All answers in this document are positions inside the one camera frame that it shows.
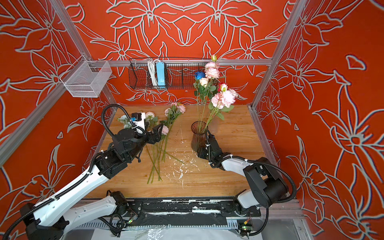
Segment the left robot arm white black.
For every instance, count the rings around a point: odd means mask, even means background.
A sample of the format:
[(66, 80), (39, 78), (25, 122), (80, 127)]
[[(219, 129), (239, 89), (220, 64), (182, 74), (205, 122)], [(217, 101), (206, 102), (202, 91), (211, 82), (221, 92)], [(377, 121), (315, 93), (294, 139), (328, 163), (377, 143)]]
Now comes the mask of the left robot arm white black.
[(101, 113), (105, 131), (112, 138), (108, 149), (95, 154), (89, 167), (64, 188), (39, 203), (23, 206), (21, 216), (3, 234), (4, 240), (9, 239), (20, 223), (25, 224), (29, 240), (60, 240), (63, 235), (89, 221), (104, 217), (122, 218), (129, 204), (121, 192), (112, 192), (80, 209), (75, 208), (75, 204), (124, 170), (134, 159), (139, 160), (146, 144), (154, 145), (162, 139), (164, 125), (159, 124), (148, 132), (145, 113), (125, 113), (130, 128), (114, 134), (105, 120), (105, 113), (110, 108), (123, 107), (110, 104)]

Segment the pink carnation spray stem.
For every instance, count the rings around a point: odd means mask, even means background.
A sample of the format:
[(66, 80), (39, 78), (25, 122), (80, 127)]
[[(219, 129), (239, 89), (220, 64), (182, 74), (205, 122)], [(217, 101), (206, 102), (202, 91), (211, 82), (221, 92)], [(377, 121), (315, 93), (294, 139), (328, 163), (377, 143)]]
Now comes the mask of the pink carnation spray stem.
[(217, 57), (215, 55), (212, 55), (211, 59), (212, 60), (205, 65), (205, 70), (204, 70), (204, 73), (206, 75), (205, 78), (215, 78), (215, 79), (218, 79), (219, 81), (221, 76), (219, 71), (219, 64), (217, 63)]

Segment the cream peach rose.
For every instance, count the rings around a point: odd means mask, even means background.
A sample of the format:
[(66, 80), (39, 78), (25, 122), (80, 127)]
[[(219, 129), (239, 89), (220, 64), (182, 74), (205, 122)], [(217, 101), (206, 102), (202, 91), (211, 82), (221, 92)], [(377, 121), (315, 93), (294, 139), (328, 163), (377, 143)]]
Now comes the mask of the cream peach rose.
[(212, 98), (218, 93), (218, 79), (215, 78), (201, 78), (194, 83), (194, 94), (197, 100), (198, 109), (198, 123), (197, 133), (202, 134), (208, 127), (204, 127), (203, 123), (210, 124), (210, 122), (220, 114), (220, 110), (215, 108), (211, 103)]

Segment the large pink peony stem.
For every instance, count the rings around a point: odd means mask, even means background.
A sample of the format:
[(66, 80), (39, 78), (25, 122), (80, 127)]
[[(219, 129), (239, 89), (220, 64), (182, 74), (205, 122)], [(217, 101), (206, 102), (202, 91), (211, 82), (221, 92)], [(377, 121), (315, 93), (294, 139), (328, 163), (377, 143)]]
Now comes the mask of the large pink peony stem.
[(234, 108), (237, 97), (238, 93), (234, 89), (229, 88), (227, 84), (219, 84), (218, 92), (211, 98), (209, 103), (210, 115), (206, 121), (205, 131), (214, 118), (225, 120), (224, 113), (228, 113)]

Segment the brown ribbed glass vase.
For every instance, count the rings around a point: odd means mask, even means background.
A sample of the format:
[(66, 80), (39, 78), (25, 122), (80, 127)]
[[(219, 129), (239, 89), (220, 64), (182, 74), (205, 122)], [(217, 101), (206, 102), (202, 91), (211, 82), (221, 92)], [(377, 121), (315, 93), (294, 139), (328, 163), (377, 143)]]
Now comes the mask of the brown ribbed glass vase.
[(206, 123), (202, 121), (196, 121), (191, 125), (193, 132), (191, 148), (196, 153), (206, 148)]

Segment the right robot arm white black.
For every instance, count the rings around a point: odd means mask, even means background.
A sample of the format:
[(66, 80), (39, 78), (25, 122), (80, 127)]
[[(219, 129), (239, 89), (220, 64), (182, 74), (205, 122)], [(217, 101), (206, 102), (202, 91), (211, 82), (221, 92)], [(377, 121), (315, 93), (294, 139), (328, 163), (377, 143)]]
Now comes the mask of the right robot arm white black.
[(235, 202), (242, 209), (263, 207), (268, 209), (275, 203), (286, 203), (297, 195), (294, 180), (267, 158), (249, 160), (231, 153), (224, 153), (214, 135), (205, 134), (205, 143), (198, 150), (201, 159), (208, 160), (213, 169), (229, 171), (246, 178), (249, 190), (239, 193)]

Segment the blue rose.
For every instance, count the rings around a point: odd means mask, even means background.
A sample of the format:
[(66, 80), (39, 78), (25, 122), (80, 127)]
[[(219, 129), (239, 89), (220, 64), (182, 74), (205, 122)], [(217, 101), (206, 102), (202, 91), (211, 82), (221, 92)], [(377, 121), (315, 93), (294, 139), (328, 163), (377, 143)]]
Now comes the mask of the blue rose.
[(195, 80), (196, 81), (200, 81), (201, 79), (203, 79), (205, 77), (206, 77), (206, 75), (205, 75), (204, 72), (198, 71), (198, 72), (195, 73)]

